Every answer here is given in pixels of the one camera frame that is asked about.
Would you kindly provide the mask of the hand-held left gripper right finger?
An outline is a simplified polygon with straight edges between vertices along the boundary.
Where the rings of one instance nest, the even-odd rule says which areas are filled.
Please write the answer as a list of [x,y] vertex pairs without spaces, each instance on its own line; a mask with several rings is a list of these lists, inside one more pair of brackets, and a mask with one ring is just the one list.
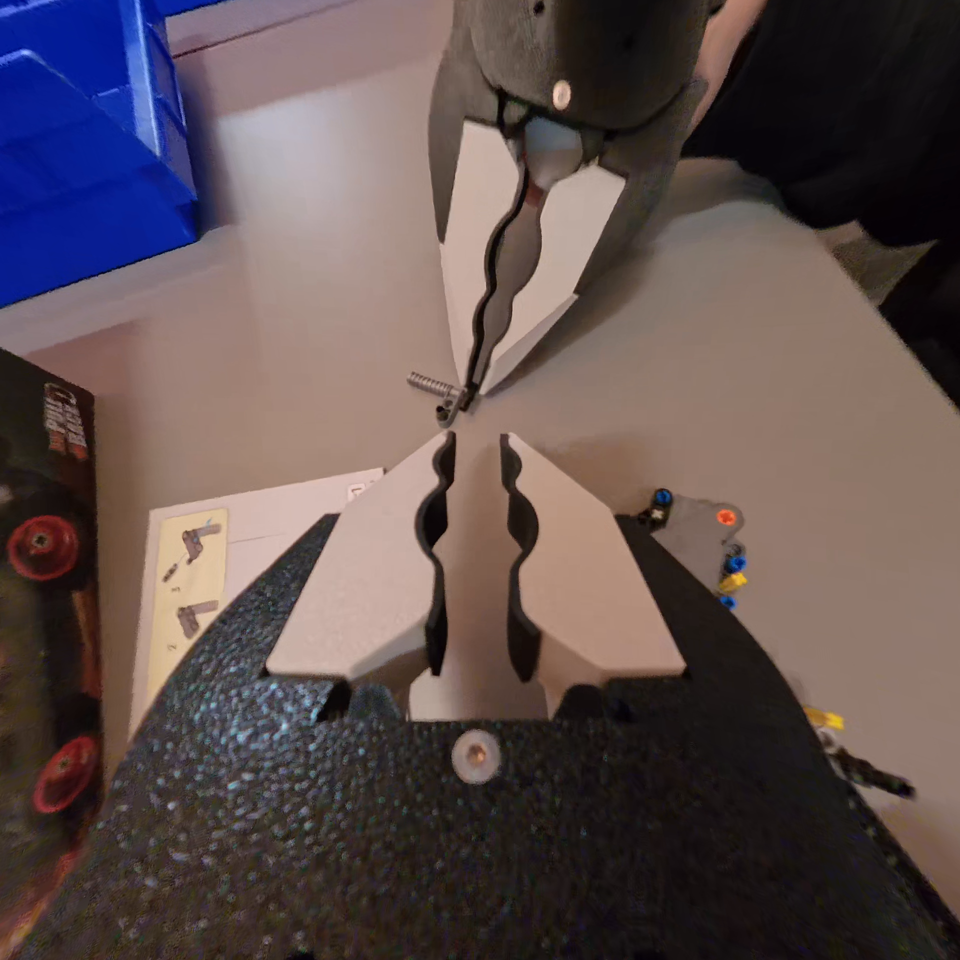
[[514,433],[499,438],[510,565],[507,641],[548,718],[570,690],[681,677],[687,664],[613,512]]

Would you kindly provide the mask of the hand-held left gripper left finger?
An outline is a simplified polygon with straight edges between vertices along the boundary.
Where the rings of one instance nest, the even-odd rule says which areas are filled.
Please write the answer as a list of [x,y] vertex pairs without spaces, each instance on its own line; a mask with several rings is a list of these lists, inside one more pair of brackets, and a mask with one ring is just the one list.
[[266,660],[272,677],[389,691],[400,717],[442,672],[449,618],[436,546],[449,528],[457,436],[441,431],[336,517]]

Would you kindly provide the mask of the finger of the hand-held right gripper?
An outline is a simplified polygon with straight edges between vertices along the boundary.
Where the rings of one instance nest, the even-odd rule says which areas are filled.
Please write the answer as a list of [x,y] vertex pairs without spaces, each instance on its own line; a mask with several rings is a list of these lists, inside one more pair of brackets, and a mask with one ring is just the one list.
[[527,124],[511,137],[465,121],[440,263],[461,383],[443,400],[466,412],[535,343],[535,182]]
[[510,325],[491,352],[480,395],[508,378],[575,304],[577,285],[625,186],[624,177],[591,164],[547,192],[538,220],[539,257],[511,299]]

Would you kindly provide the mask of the grey connector with worm gear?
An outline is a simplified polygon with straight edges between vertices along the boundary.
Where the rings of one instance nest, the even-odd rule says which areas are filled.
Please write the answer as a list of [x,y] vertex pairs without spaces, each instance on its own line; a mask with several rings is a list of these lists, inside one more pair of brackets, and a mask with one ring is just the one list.
[[436,401],[435,419],[438,427],[443,430],[451,428],[457,415],[467,408],[472,399],[469,388],[431,378],[416,371],[408,374],[406,382],[414,390],[427,394]]

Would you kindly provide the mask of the person's right forearm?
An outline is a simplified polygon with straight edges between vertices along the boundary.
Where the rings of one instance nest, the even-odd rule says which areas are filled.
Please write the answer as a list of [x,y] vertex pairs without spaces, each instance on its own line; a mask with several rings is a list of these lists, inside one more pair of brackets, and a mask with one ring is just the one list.
[[765,2],[681,155],[736,162],[817,230],[954,241],[958,2]]

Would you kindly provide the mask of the grey desk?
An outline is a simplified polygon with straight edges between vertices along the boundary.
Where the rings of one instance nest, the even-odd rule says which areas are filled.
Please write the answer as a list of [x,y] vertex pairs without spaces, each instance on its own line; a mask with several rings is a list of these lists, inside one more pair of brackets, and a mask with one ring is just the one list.
[[[178,60],[212,230],[2,312],[2,346],[96,397],[106,767],[129,738],[151,510],[370,467],[452,379],[426,114],[447,28],[342,7]],[[958,414],[815,235],[736,170],[678,171],[666,222],[459,421],[449,644],[417,718],[534,718],[506,650],[498,438],[618,513],[653,487],[745,515],[738,617],[958,910]]]

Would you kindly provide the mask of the person's right hand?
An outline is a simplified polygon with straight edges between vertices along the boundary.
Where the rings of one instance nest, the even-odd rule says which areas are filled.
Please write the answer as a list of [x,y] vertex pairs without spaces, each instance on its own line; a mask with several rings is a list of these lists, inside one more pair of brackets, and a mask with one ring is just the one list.
[[695,76],[705,83],[705,89],[691,119],[690,134],[714,104],[739,48],[766,5],[766,1],[724,1],[709,18],[695,69]]

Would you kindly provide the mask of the white instruction booklet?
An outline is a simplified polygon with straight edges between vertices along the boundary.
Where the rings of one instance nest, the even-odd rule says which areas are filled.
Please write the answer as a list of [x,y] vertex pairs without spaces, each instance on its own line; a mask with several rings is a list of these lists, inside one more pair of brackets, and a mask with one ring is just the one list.
[[323,515],[384,474],[376,467],[150,511],[130,735],[212,620]]

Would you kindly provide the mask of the black toy set box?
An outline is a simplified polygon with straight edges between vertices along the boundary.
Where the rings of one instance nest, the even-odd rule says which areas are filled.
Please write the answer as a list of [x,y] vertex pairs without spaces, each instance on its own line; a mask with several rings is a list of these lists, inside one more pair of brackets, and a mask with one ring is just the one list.
[[100,799],[92,397],[2,350],[1,896],[58,882]]

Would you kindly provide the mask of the blue plastic bin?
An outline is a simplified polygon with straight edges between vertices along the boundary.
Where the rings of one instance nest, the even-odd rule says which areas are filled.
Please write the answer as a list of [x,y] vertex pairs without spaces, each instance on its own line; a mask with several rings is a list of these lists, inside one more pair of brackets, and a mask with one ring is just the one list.
[[2,2],[2,306],[198,239],[164,13],[149,1]]

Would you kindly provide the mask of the grey motor black frame assembly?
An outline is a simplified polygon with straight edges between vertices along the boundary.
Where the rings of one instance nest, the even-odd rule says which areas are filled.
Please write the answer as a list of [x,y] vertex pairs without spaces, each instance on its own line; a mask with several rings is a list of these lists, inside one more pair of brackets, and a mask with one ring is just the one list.
[[[745,522],[741,510],[728,502],[696,499],[660,487],[636,520],[719,604],[732,612],[738,608],[738,594],[748,583],[747,551],[739,537]],[[900,800],[916,799],[916,789],[907,779],[846,749],[839,738],[845,731],[839,714],[806,704],[802,709],[833,771],[847,784]]]

